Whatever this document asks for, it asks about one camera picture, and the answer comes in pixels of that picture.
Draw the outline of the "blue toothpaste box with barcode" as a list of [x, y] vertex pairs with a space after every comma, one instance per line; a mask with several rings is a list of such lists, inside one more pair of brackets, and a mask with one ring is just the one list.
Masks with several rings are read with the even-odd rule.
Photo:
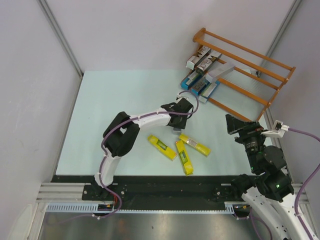
[[184, 90], [189, 90], [201, 77], [200, 73], [193, 71], [181, 81], [180, 86]]

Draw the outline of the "lilac text-side toothpaste box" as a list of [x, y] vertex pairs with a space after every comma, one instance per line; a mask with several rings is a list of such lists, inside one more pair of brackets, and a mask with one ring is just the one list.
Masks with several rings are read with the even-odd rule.
[[219, 78], [223, 77], [224, 75], [229, 74], [235, 69], [235, 65], [227, 62], [225, 64], [221, 64], [218, 67], [214, 68], [213, 70], [209, 71], [205, 75], [205, 79], [210, 83], [217, 81]]

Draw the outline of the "lilac Protefix toothpaste box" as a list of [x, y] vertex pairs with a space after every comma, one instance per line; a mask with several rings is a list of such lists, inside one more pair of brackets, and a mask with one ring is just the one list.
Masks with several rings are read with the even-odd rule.
[[181, 128], [174, 127], [174, 128], [172, 129], [172, 132], [173, 132], [173, 134], [175, 134], [175, 135], [180, 135], [180, 134], [182, 133], [182, 129], [181, 129]]

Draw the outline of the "silver black R&O charcoal box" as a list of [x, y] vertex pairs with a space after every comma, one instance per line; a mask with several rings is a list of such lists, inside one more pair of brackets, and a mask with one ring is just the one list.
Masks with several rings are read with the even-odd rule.
[[190, 70], [194, 70], [195, 67], [200, 63], [204, 57], [211, 52], [211, 49], [203, 45], [199, 50], [196, 51], [186, 62], [186, 67]]

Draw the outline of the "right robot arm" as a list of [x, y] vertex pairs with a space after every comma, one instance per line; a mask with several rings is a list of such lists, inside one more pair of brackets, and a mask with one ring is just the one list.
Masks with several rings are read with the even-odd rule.
[[250, 178], [241, 174], [231, 182], [230, 194], [250, 206], [248, 219], [264, 224], [272, 240], [317, 240], [318, 236], [308, 224], [299, 206], [303, 190], [320, 170], [318, 167], [295, 192], [289, 174], [283, 172], [287, 162], [283, 150], [265, 145], [266, 138], [281, 138], [286, 132], [297, 129], [275, 121], [271, 130], [264, 129], [257, 121], [243, 121], [226, 114], [227, 133], [237, 134], [235, 142], [245, 148], [251, 172]]

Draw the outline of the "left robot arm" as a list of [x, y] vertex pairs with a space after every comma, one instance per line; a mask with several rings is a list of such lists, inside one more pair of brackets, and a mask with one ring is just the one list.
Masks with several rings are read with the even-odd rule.
[[113, 183], [120, 159], [131, 151], [141, 130], [165, 126], [182, 130], [186, 127], [187, 119], [197, 110], [185, 97], [180, 96], [153, 112], [141, 115], [119, 112], [102, 135], [100, 146], [103, 159], [94, 175], [97, 184], [93, 194], [100, 200], [110, 196], [109, 185]]

